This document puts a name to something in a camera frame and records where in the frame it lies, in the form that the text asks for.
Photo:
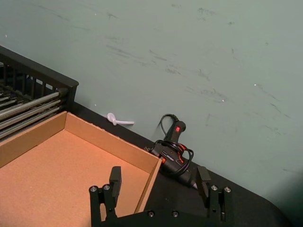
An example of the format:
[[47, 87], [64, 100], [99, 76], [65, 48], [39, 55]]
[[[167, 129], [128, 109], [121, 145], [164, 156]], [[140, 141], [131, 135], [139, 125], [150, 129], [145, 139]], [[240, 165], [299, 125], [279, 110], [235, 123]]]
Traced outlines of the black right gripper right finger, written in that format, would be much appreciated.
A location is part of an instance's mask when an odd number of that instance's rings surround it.
[[215, 184], [204, 166], [196, 169], [196, 186], [207, 209], [208, 222], [233, 222], [231, 187]]

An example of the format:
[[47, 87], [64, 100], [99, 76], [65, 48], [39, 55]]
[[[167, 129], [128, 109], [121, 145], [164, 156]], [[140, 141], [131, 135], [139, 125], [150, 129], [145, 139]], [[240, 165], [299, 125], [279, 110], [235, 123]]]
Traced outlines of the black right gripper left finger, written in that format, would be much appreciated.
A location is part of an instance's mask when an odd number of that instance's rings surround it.
[[[91, 223], [106, 223], [117, 219], [115, 208], [122, 185], [122, 173], [120, 166], [112, 167], [109, 183], [99, 188], [93, 185], [89, 188], [90, 219]], [[106, 219], [101, 221], [100, 205], [106, 208]]]

